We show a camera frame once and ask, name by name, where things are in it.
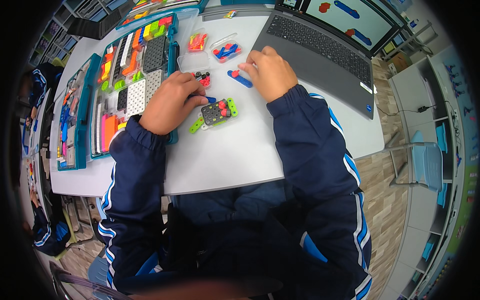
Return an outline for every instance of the elastic cuff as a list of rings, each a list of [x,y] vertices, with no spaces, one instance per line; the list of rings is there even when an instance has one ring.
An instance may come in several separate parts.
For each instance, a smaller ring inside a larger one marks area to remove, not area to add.
[[[302,85],[297,84],[277,100],[268,103],[267,109],[272,117],[277,118],[293,111],[298,106],[299,101],[308,97],[307,90]]]
[[[126,132],[140,145],[152,151],[160,150],[165,145],[165,136],[154,134],[143,128],[138,121],[140,115],[131,116],[125,126]]]

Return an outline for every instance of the gray perforated plate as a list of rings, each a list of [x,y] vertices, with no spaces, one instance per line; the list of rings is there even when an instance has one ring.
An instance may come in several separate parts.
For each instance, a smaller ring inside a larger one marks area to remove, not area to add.
[[[142,79],[128,86],[127,118],[145,110],[145,81]]]
[[[145,92],[145,106],[152,98],[155,91],[162,84],[163,71],[157,70],[147,74],[147,87]]]

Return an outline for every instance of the child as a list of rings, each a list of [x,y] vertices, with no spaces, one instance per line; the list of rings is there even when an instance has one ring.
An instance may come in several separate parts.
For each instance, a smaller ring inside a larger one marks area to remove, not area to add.
[[[19,97],[28,97],[32,108],[30,114],[33,120],[47,90],[56,84],[63,72],[63,67],[56,67],[49,62],[39,64],[35,70],[23,73],[20,79]]]

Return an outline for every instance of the sleeve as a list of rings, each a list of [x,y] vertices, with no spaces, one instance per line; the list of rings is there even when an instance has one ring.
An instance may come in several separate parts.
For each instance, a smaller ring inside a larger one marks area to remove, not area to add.
[[[98,224],[107,244],[107,284],[119,290],[160,248],[164,229],[165,137],[142,128],[139,119],[131,117],[110,144],[112,183],[101,200],[107,219]]]
[[[326,101],[297,85],[267,104],[285,179],[307,208],[300,245],[352,274],[348,300],[367,299],[371,239],[360,176],[343,129]]]
[[[38,108],[42,104],[43,98],[47,93],[47,80],[40,72],[40,70],[35,69],[32,71],[32,94],[28,99],[31,107]]]

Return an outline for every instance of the classroom wall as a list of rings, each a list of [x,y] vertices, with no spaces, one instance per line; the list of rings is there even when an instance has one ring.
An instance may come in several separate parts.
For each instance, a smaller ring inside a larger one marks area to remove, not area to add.
[[[435,29],[435,32],[438,34],[438,37],[433,40],[431,43],[428,44],[428,47],[433,51],[433,54],[437,54],[449,45],[452,44],[450,38],[448,37],[447,32],[442,26],[442,23],[437,19],[437,17],[433,14],[427,3],[424,0],[412,0],[413,4],[410,6],[405,13],[410,20],[419,20],[419,24],[417,25],[419,28],[422,28],[427,24],[427,20],[432,23],[432,27]],[[432,29],[428,29],[424,33],[422,33],[419,37],[422,40],[427,40],[429,37],[433,35]],[[411,59],[412,62],[415,63],[426,55],[423,52],[419,52],[414,54]]]

